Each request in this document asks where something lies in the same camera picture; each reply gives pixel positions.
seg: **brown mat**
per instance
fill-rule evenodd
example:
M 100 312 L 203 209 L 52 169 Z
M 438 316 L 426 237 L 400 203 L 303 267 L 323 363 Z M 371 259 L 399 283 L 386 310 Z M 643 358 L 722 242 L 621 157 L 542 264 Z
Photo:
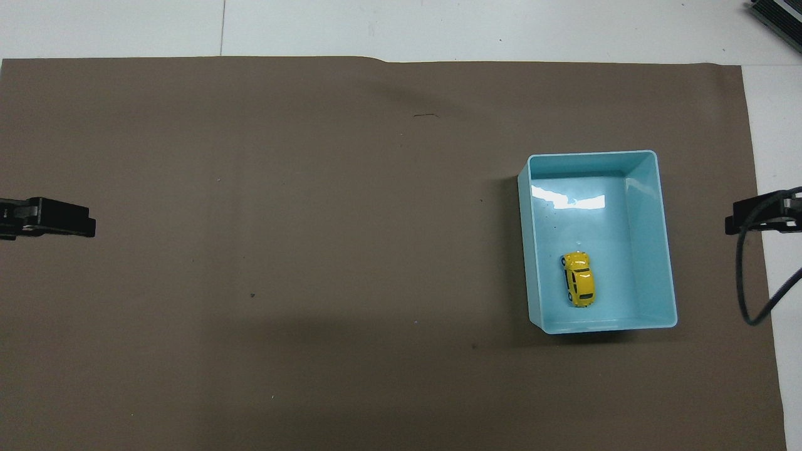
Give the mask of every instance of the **brown mat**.
M 678 326 L 544 334 L 515 176 L 640 148 Z M 98 220 L 0 244 L 2 449 L 784 449 L 738 67 L 6 60 L 0 165 Z

